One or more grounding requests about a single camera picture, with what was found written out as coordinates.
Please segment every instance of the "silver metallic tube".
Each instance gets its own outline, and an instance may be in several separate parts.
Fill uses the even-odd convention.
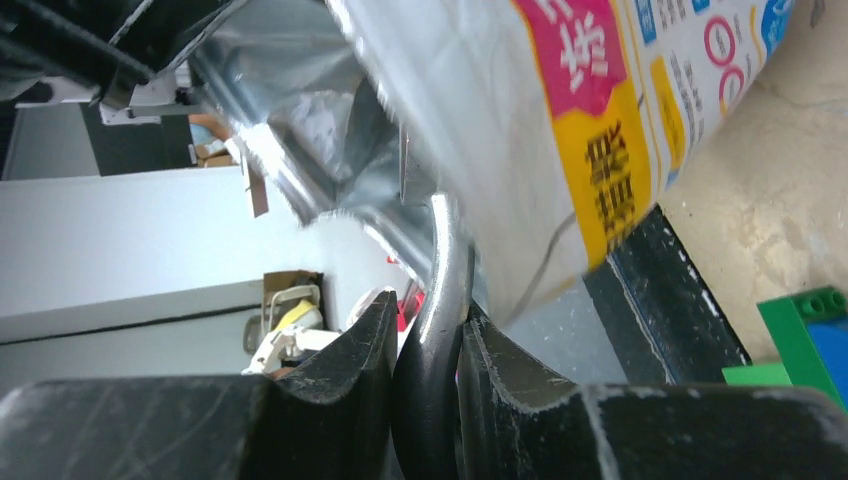
[[[392,438],[407,479],[456,479],[456,365],[471,305],[474,250],[457,205],[430,198],[435,254],[427,299],[395,366]]]

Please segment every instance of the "green toy block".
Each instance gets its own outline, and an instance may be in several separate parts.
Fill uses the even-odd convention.
[[[782,363],[744,365],[721,369],[728,385],[737,386],[790,386],[792,380]]]
[[[792,384],[816,388],[845,408],[845,402],[807,331],[807,323],[845,316],[845,297],[826,287],[769,300],[758,304],[757,308],[780,352]]]

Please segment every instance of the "food package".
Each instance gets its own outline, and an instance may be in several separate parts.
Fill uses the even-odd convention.
[[[458,199],[501,325],[626,238],[751,87],[794,7],[327,4],[422,168]]]

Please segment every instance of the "blue toy block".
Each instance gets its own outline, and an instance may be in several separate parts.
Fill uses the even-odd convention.
[[[810,337],[842,400],[848,400],[848,323],[844,319],[807,325]]]

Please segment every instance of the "pink label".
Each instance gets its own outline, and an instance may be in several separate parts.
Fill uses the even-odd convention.
[[[601,115],[627,79],[609,0],[513,0],[530,24],[554,118]]]

